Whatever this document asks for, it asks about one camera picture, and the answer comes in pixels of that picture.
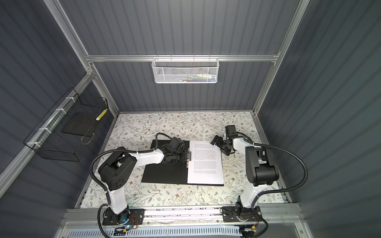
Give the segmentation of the red folder black inside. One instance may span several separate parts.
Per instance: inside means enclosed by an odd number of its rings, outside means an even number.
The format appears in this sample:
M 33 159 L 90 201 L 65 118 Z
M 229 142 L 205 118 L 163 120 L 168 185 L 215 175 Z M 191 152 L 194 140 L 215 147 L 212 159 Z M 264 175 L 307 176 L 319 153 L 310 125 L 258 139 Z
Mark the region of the red folder black inside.
M 213 183 L 188 183 L 188 168 L 186 161 L 174 164 L 150 164 L 146 165 L 141 179 L 143 183 L 182 184 L 182 185 L 205 185 L 224 186 Z

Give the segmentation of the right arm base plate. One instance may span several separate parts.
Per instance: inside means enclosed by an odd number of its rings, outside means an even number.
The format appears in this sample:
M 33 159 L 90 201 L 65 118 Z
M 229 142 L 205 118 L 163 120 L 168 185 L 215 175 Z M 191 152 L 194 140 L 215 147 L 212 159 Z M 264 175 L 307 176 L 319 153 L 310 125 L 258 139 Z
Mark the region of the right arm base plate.
M 223 221 L 229 222 L 261 222 L 262 212 L 256 208 L 237 208 L 233 206 L 223 206 L 220 208 Z

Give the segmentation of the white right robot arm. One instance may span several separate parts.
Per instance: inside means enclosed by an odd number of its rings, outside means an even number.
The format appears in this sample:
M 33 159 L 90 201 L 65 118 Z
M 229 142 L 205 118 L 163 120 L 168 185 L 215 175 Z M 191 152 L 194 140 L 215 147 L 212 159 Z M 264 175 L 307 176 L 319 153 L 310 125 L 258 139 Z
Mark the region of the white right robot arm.
M 233 152 L 245 155 L 245 170 L 248 183 L 243 193 L 238 197 L 235 207 L 223 207 L 221 213 L 224 221 L 248 221 L 255 219 L 259 211 L 255 209 L 260 193 L 265 191 L 273 182 L 279 179 L 279 172 L 264 147 L 255 144 L 242 133 L 223 139 L 216 135 L 211 141 L 220 151 L 229 156 Z

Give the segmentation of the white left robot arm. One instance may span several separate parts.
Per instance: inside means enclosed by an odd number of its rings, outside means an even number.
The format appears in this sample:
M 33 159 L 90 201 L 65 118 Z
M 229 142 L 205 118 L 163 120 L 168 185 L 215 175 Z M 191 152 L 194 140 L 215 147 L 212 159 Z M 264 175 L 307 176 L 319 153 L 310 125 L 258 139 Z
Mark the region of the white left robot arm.
M 150 150 L 134 151 L 118 147 L 97 157 L 100 159 L 104 155 L 110 155 L 98 168 L 100 179 L 93 173 L 91 176 L 104 189 L 108 207 L 115 215 L 120 215 L 128 208 L 124 185 L 136 167 L 162 162 L 183 162 L 187 158 L 186 144 L 179 138 L 174 137 L 164 145 L 159 145 L 157 139 L 154 143 L 154 148 Z

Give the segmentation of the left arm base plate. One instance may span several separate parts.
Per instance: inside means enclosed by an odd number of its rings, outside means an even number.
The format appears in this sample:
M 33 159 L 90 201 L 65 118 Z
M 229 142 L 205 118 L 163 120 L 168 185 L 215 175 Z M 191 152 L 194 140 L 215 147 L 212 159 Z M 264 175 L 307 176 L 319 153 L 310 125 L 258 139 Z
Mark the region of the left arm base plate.
M 107 208 L 101 216 L 103 226 L 126 226 L 141 225 L 144 219 L 144 209 L 126 208 L 120 214 L 115 214 L 111 208 Z

